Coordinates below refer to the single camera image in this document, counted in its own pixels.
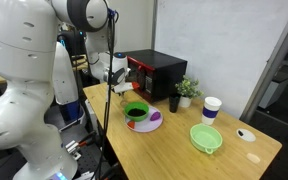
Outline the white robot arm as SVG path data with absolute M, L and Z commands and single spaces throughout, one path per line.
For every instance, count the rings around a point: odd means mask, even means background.
M 58 96 L 54 76 L 72 72 L 57 41 L 63 23 L 86 33 L 95 77 L 118 85 L 126 75 L 115 63 L 106 66 L 94 58 L 113 52 L 116 44 L 115 12 L 106 0 L 0 0 L 0 76 L 7 81 L 0 96 L 0 150 L 16 148 L 26 159 L 13 180 L 71 180 L 78 169 L 57 127 L 44 121 Z

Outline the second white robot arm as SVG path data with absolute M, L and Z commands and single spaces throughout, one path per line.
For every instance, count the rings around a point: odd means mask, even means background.
M 56 44 L 52 80 L 56 102 L 64 120 L 78 120 L 82 116 L 78 87 L 70 56 L 61 43 Z

